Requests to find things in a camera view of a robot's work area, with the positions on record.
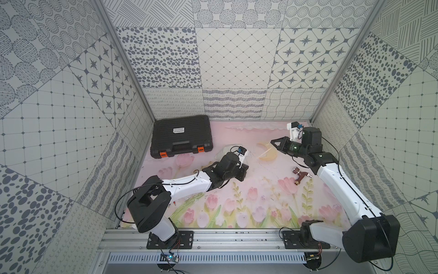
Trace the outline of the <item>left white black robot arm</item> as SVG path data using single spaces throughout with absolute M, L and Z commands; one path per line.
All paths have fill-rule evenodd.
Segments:
M 159 244 L 173 248 L 181 242 L 180 233 L 165 212 L 168 206 L 179 199 L 206 193 L 226 186 L 231 179 L 243 181 L 249 166 L 244 163 L 248 151 L 239 146 L 226 153 L 219 162 L 198 170 L 195 174 L 177 178 L 161 179 L 149 177 L 141 186 L 128 190 L 116 202 L 114 213 L 118 220 L 124 220 L 117 213 L 122 199 L 131 194 L 127 201 L 128 210 L 139 233 L 148 232 L 158 238 Z

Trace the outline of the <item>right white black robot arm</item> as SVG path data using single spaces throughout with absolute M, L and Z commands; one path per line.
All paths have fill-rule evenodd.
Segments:
M 339 159 L 323 150 L 320 129 L 298 122 L 287 124 L 288 137 L 273 139 L 271 144 L 281 153 L 301 158 L 332 191 L 343 207 L 350 228 L 346 231 L 321 220 L 306 220 L 300 228 L 300 243 L 306 248 L 322 243 L 344 250 L 356 263 L 373 263 L 396 254 L 400 223 L 373 205 L 343 172 Z

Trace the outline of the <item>maroon hose spray nozzle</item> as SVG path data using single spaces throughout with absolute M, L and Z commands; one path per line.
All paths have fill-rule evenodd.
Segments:
M 298 167 L 295 167 L 294 169 L 293 169 L 293 174 L 295 174 L 295 175 L 297 175 L 298 176 L 298 178 L 295 180 L 295 185 L 300 185 L 301 184 L 301 181 L 304 179 L 304 178 L 306 178 L 306 177 L 308 177 L 308 178 L 312 178 L 312 176 L 308 173 L 308 172 L 306 172 L 306 171 L 301 171 Z

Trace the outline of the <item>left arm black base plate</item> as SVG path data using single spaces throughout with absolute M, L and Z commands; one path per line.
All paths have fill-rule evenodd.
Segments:
M 178 231 L 168 240 L 162 241 L 157 235 L 150 233 L 147 243 L 148 250 L 191 250 L 193 246 L 193 231 Z

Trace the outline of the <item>black plastic tool case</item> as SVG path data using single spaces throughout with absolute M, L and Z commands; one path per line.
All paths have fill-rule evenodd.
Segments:
M 207 115 L 161 119 L 154 123 L 150 154 L 155 159 L 212 150 L 213 137 Z

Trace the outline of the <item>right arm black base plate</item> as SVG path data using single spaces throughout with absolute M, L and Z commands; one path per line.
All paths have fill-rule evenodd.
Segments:
M 318 242 L 311 237 L 304 239 L 302 233 L 296 230 L 281 231 L 280 238 L 283 240 L 286 249 L 330 249 L 330 245 L 325 242 Z

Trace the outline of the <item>cream cloth soil bag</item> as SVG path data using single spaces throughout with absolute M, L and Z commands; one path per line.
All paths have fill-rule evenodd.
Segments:
M 237 145 L 227 145 L 227 146 L 225 146 L 223 149 L 221 149 L 221 150 L 216 154 L 216 159 L 220 161 L 224 155 L 226 155 L 227 153 L 230 153 L 230 148 L 231 148 L 232 146 L 242 146 L 242 145 L 241 145 L 241 144 L 237 144 Z

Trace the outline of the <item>black round controller under rail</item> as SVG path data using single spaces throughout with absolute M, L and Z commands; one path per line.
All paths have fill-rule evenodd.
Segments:
M 321 255 L 317 253 L 305 252 L 304 256 L 306 262 L 303 265 L 310 271 L 317 271 L 322 263 Z

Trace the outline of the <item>aluminium mounting rail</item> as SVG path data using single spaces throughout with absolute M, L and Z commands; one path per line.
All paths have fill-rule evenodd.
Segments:
M 191 229 L 190 252 L 286 252 L 279 229 Z M 149 234 L 135 229 L 108 229 L 98 245 L 99 252 L 149 252 Z

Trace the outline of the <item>small green circuit board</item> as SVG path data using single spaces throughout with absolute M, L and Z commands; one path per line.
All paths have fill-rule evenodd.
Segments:
M 174 253 L 162 253 L 161 254 L 162 260 L 169 262 L 169 263 L 178 263 L 179 257 L 175 255 Z

